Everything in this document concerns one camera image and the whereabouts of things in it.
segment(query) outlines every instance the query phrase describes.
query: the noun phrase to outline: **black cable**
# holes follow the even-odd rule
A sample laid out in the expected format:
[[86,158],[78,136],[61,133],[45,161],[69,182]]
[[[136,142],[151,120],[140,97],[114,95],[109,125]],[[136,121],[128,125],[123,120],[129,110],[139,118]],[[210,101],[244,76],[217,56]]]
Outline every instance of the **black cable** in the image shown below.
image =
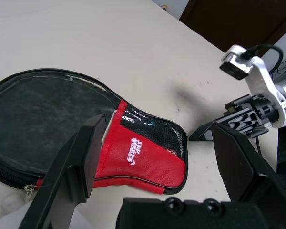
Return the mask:
[[256,148],[257,148],[257,152],[260,156],[262,156],[262,151],[261,151],[261,146],[259,145],[259,139],[258,137],[255,138],[256,141]]
[[277,70],[276,70],[276,72],[278,73],[278,74],[281,74],[281,73],[279,73],[279,70],[281,71],[281,70],[283,70],[283,69],[285,69],[286,68],[286,66],[285,67],[283,67],[283,68],[277,68]]
[[241,57],[244,58],[244,59],[249,60],[252,57],[257,56],[258,51],[261,50],[261,49],[273,49],[273,50],[276,50],[278,52],[278,54],[279,54],[279,57],[278,57],[278,60],[277,60],[277,62],[275,64],[275,66],[269,71],[269,74],[271,75],[279,67],[279,65],[282,63],[282,60],[283,60],[283,57],[284,57],[284,53],[283,53],[283,51],[279,47],[277,47],[275,45],[272,45],[272,44],[259,44],[256,47],[247,49],[247,51],[244,52],[241,55]]
[[278,82],[281,78],[283,77],[283,75],[278,76],[275,80],[274,83]]

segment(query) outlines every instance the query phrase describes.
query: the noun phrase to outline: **white wall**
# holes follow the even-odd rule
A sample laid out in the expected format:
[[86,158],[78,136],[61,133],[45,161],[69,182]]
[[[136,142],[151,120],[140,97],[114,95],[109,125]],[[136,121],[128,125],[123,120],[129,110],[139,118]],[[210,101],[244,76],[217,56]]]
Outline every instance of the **white wall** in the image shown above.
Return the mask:
[[[284,60],[286,60],[286,33],[283,37],[281,37],[280,40],[277,41],[276,45],[280,47],[284,51]],[[275,64],[278,59],[278,54],[274,50],[269,50],[265,53],[265,55],[262,57],[262,59],[265,61],[266,67],[268,70],[270,70]]]
[[189,0],[152,0],[153,2],[157,3],[158,5],[167,5],[168,10],[167,12],[174,16],[175,18],[179,19],[189,2]]

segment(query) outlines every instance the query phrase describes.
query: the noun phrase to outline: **wooden door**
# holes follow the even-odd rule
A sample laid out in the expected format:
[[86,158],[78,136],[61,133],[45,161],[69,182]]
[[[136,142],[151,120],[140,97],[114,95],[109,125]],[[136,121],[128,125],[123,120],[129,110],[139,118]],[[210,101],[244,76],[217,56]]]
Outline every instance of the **wooden door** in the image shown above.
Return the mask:
[[285,20],[286,0],[190,0],[180,18],[224,52],[268,41]]

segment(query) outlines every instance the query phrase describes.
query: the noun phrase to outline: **table surface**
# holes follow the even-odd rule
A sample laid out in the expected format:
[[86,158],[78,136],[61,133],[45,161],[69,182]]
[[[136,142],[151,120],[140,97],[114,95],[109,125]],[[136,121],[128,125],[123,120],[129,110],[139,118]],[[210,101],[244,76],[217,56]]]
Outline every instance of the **table surface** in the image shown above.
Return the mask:
[[[0,80],[36,68],[83,73],[139,109],[176,122],[188,135],[221,117],[227,102],[249,93],[245,81],[219,70],[223,54],[150,0],[0,1]],[[260,142],[275,168],[277,130]],[[229,200],[213,143],[189,142],[188,152],[188,180],[175,196]],[[0,205],[15,192],[20,191],[0,183]],[[104,187],[77,209],[96,229],[113,229],[123,197],[168,196]]]

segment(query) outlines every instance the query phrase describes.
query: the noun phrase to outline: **red mesh pocket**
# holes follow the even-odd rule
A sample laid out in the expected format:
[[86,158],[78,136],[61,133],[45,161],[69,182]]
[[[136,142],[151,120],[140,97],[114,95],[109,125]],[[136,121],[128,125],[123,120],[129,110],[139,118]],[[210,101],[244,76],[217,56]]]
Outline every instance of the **red mesh pocket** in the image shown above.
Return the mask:
[[186,146],[177,128],[121,101],[101,150],[93,187],[131,185],[162,194],[183,185]]

